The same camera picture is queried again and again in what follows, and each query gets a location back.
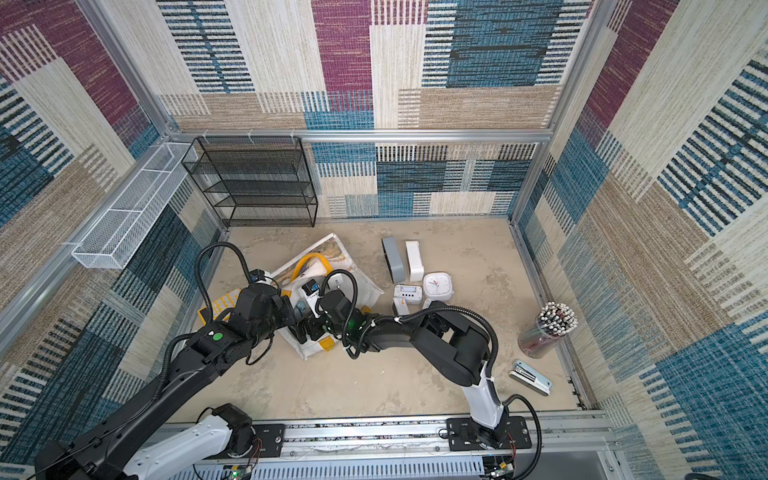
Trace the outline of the white square alarm clock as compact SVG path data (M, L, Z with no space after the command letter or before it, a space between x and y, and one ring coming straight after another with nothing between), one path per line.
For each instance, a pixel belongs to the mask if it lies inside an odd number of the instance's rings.
M423 294L430 301L449 301L454 295L452 277L446 272L432 272L423 277Z

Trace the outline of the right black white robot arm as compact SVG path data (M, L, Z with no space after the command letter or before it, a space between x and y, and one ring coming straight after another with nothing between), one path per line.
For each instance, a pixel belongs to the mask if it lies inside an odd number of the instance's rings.
M508 409L516 400L530 403L517 394L506 401L498 396L492 367L499 341L479 314L440 301L416 313L365 313L356 306L356 279L341 269L329 272L320 282L300 282L298 291L307 306L304 325L296 334L300 340L315 333L328 334L353 360L365 353L413 348L444 378L461 387L470 414L448 419L441 433L452 450L534 446L525 419L511 416Z

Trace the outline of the white canvas tote bag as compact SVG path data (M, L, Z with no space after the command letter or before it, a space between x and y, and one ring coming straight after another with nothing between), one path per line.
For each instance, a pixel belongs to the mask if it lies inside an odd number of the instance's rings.
M330 233L302 251L289 262L271 273L282 294L289 298L299 316L295 332L288 328L278 331L282 338L303 360L329 351L339 343L325 326L326 334L318 341L306 335L305 318L312 315L303 301L300 286L309 278L315 278L322 293L341 291L356 306L368 311L376 305L384 291L377 286L355 263L338 235Z

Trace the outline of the grey white device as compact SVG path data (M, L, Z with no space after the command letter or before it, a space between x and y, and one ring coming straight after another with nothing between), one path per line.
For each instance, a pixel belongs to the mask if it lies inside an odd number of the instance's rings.
M392 282L394 284L404 283L406 281L406 268L397 240L394 237L384 237L381 239L381 245Z

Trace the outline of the white cube digital clock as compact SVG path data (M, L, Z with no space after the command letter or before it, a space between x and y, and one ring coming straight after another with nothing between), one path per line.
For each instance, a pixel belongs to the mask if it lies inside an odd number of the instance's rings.
M407 240L405 242L405 247L409 266L409 281L421 282L425 275L425 268L422 260L420 243L417 240Z

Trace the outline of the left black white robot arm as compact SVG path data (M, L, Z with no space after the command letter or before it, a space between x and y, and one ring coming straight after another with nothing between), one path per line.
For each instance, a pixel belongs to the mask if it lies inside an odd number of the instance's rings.
M35 459L32 479L133 479L135 475L126 471L130 461L177 410L260 342L295 324L288 297L274 281L252 276L235 245L216 242L205 247L195 266L217 248L235 253L248 282L228 318L211 318L199 330L174 337L159 375L90 431L68 444L46 445Z

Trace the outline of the small white gadget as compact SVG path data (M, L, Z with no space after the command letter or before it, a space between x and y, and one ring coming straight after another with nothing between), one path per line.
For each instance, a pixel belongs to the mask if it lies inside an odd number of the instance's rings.
M423 299L422 287L418 285L398 284L394 288L393 297L402 299L407 304L420 304Z

